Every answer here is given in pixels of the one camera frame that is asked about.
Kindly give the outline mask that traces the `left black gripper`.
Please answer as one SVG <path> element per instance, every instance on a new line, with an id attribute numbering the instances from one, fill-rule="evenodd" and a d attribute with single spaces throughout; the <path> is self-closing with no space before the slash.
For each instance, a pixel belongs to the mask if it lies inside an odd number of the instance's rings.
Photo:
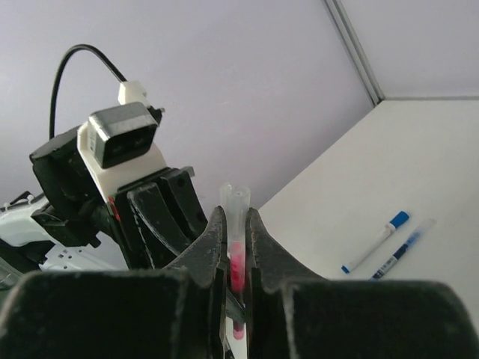
<path id="1" fill-rule="evenodd" d="M 207 218 L 191 168 L 170 168 L 153 144 L 143 155 L 102 169 L 86 128 L 57 135 L 29 156 L 48 200 L 33 219 L 64 247 L 116 242 L 131 269 L 160 269 L 204 231 Z"/>

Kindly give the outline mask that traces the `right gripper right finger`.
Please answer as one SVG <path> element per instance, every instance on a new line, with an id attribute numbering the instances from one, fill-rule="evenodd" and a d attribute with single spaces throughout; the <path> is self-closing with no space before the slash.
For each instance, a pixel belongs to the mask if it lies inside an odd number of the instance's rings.
<path id="1" fill-rule="evenodd" d="M 327 280 L 268 233 L 246 234 L 250 358 L 476 358 L 478 335 L 456 293 L 434 281 Z"/>

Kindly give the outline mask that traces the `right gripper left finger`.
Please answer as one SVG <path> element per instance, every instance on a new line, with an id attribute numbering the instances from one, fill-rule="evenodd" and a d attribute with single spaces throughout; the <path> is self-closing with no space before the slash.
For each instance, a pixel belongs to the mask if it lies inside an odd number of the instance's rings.
<path id="1" fill-rule="evenodd" d="M 37 271 L 1 310 L 3 358 L 223 358 L 226 219 L 163 269 Z"/>

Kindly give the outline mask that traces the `red gel pen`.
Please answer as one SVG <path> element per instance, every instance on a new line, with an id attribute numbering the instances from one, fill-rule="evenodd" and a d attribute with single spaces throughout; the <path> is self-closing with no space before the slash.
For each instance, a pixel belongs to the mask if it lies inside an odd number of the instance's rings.
<path id="1" fill-rule="evenodd" d="M 242 300 L 245 289 L 245 244 L 241 241 L 234 241 L 229 246 L 231 264 L 231 290 Z"/>

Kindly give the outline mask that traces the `blue white marker pen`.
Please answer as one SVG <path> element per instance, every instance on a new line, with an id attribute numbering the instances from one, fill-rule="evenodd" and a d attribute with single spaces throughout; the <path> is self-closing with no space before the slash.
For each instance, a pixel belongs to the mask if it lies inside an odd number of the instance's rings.
<path id="1" fill-rule="evenodd" d="M 388 239 L 399 227 L 404 225 L 410 218 L 407 212 L 398 212 L 384 227 L 368 242 L 362 252 L 351 261 L 341 266 L 341 271 L 350 274 L 360 266 L 386 239 Z"/>

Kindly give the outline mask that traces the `blue gel pen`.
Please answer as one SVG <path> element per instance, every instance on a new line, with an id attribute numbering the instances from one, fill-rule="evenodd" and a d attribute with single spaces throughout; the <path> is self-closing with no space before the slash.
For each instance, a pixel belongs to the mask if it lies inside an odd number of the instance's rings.
<path id="1" fill-rule="evenodd" d="M 429 218 L 416 227 L 408 236 L 407 240 L 386 260 L 381 267 L 376 270 L 369 281 L 378 281 L 383 279 L 385 275 L 388 274 L 390 270 L 400 261 L 403 255 L 435 224 L 436 220 Z"/>

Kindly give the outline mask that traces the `clear cap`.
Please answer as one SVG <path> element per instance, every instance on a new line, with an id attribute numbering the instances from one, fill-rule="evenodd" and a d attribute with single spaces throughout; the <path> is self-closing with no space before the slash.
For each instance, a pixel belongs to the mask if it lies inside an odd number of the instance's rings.
<path id="1" fill-rule="evenodd" d="M 227 221 L 228 246 L 243 242 L 245 238 L 245 221 L 250 207 L 251 191 L 244 185 L 232 185 L 229 182 L 219 190 L 220 206 Z"/>

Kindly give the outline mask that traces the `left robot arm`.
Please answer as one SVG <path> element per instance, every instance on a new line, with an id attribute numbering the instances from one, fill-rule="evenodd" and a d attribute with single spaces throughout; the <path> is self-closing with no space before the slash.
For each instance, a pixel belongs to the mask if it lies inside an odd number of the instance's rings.
<path id="1" fill-rule="evenodd" d="M 1 287 L 31 271 L 160 269 L 204 231 L 191 168 L 166 165 L 151 128 L 73 128 L 37 148 L 42 192 L 1 206 Z"/>

